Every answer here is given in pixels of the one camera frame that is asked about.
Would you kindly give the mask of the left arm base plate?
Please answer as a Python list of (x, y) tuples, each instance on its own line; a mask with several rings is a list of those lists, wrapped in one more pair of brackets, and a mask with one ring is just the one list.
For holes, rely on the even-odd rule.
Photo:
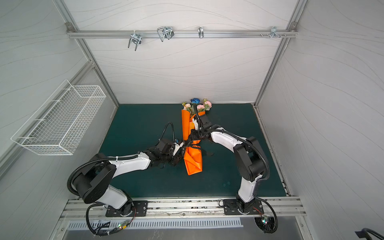
[(145, 217), (148, 209), (148, 201), (128, 200), (120, 209), (107, 207), (106, 217)]

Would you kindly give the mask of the orange wrapping paper sheet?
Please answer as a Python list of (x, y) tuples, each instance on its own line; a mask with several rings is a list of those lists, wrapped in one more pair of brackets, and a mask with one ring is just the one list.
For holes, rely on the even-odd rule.
[[(182, 133), (184, 141), (189, 139), (191, 132), (190, 121), (194, 115), (195, 114), (191, 114), (189, 111), (182, 110)], [(192, 144), (190, 147), (186, 146), (184, 153), (185, 166), (189, 176), (203, 171), (203, 152), (198, 144)]]

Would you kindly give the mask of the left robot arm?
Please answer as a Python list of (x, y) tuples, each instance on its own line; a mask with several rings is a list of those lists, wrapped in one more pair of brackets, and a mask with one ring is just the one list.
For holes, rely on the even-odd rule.
[(105, 205), (127, 216), (134, 208), (133, 200), (124, 191), (113, 187), (112, 180), (160, 164), (175, 165), (180, 161), (185, 146), (184, 141), (177, 143), (159, 140), (154, 147), (133, 155), (107, 157), (97, 154), (70, 174), (67, 188), (86, 204)]

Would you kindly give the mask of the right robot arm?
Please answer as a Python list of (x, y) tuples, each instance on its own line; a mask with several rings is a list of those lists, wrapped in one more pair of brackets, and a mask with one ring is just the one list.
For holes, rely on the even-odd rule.
[(206, 115), (192, 117), (192, 140), (210, 140), (230, 150), (242, 177), (236, 197), (241, 214), (250, 213), (257, 202), (257, 191), (261, 182), (269, 179), (271, 171), (268, 159), (259, 141), (237, 136), (219, 125), (213, 125)]

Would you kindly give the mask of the peach fake flower stem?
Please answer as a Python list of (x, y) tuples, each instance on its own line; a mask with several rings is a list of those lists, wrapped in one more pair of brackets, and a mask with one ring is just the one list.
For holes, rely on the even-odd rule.
[(193, 106), (191, 105), (191, 103), (182, 103), (183, 105), (183, 110), (185, 111), (189, 111), (189, 112), (192, 112), (193, 111)]

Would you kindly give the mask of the pink fake flower stem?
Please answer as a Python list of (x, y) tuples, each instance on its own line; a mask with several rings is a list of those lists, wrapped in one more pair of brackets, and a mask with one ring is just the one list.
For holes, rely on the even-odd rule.
[(211, 108), (212, 103), (208, 99), (203, 99), (203, 101), (197, 105), (198, 112), (209, 111)]

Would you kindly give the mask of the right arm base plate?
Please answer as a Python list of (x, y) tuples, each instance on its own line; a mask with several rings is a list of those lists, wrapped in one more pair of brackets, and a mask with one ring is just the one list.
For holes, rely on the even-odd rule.
[(261, 201), (251, 200), (248, 203), (241, 199), (223, 199), (219, 200), (219, 207), (224, 209), (224, 214), (231, 215), (264, 215), (264, 209)]

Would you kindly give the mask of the blue fake flower stem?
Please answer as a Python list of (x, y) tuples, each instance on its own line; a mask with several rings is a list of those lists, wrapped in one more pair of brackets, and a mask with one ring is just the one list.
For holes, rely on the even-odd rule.
[(201, 100), (200, 99), (198, 99), (198, 98), (193, 98), (193, 99), (191, 99), (191, 103), (192, 104), (200, 104), (201, 103)]

